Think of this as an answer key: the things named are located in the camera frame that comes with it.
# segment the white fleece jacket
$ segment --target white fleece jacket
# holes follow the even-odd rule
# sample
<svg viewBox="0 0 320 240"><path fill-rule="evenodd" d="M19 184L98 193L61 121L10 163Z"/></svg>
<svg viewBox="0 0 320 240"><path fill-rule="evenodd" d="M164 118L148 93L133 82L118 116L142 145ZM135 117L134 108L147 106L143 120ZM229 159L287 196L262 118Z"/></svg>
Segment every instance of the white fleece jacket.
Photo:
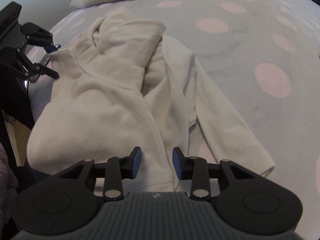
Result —
<svg viewBox="0 0 320 240"><path fill-rule="evenodd" d="M34 169L54 174L140 146L138 176L125 190L174 191L172 149L188 152L195 122L217 161L228 158L259 174L273 169L269 153L194 54L164 31L162 23L120 8L51 53L60 79L29 138Z"/></svg>

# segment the bed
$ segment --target bed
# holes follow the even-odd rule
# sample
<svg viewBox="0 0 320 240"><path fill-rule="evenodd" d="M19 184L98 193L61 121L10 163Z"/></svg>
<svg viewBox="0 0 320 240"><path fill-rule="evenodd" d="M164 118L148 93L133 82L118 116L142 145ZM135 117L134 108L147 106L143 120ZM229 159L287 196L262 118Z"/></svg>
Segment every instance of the bed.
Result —
<svg viewBox="0 0 320 240"><path fill-rule="evenodd" d="M311 0L125 0L75 10L52 28L54 42L75 41L95 19L119 7L163 22L165 34L195 52L273 157L276 168L268 178L302 201L296 232L317 240L320 7ZM44 55L37 47L28 53L34 62ZM35 120L50 101L51 89L46 76L29 84ZM199 127L190 134L188 155L214 163ZM219 192L214 182L212 192Z"/></svg>

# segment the black mechanical claw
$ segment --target black mechanical claw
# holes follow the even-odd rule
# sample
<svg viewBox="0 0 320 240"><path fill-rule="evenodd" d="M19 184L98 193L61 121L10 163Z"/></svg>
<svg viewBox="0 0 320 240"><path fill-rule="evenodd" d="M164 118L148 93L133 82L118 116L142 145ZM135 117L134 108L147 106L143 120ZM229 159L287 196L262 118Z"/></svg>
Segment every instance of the black mechanical claw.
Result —
<svg viewBox="0 0 320 240"><path fill-rule="evenodd" d="M140 147L106 163L84 159L22 191L12 203L12 217L20 229L37 235L76 230L92 220L104 202L124 198L122 179L134 179L140 163ZM105 178L103 198L92 193L96 178Z"/></svg>
<svg viewBox="0 0 320 240"><path fill-rule="evenodd" d="M44 47L48 53L58 50L60 45L54 45L52 33L33 23L21 26L18 23L20 10L21 5L11 2L0 11L0 66L22 81L39 75L59 78L56 71L33 64L24 55L27 45Z"/></svg>
<svg viewBox="0 0 320 240"><path fill-rule="evenodd" d="M276 235L295 229L302 204L289 190L228 159L207 164L199 157L186 158L176 147L173 164L179 179L191 179L190 198L208 201L210 179L218 179L220 194L209 201L229 225L254 235Z"/></svg>

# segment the silver rivet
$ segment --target silver rivet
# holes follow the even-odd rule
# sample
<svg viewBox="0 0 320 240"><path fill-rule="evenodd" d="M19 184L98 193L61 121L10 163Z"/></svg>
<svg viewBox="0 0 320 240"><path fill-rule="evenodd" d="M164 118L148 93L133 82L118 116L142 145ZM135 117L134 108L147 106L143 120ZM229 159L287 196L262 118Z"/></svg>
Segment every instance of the silver rivet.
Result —
<svg viewBox="0 0 320 240"><path fill-rule="evenodd" d="M105 192L105 195L108 198L117 198L121 196L121 192L116 189L109 189Z"/></svg>
<svg viewBox="0 0 320 240"><path fill-rule="evenodd" d="M209 195L209 191L205 190L205 189L196 189L193 192L193 195L196 197L207 197Z"/></svg>

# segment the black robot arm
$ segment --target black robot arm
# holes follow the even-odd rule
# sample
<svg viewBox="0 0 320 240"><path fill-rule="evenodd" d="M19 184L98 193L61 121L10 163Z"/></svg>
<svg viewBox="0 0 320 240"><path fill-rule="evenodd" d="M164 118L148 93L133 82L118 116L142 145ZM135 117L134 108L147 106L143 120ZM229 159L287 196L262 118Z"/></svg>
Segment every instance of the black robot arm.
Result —
<svg viewBox="0 0 320 240"><path fill-rule="evenodd" d="M58 49L53 34L33 23L19 24L21 5L11 2L0 11L0 67L22 81L35 75L59 78L56 71L39 63L32 63L24 54L27 45L44 47L50 53Z"/></svg>
<svg viewBox="0 0 320 240"><path fill-rule="evenodd" d="M179 179L191 179L185 192L129 192L122 180L134 179L141 149L107 163L92 159L61 171L18 194L12 217L20 239L301 239L294 230L302 214L289 190L230 161L208 164L174 148ZM103 197L93 194L95 179L105 178ZM210 178L220 194L211 197Z"/></svg>

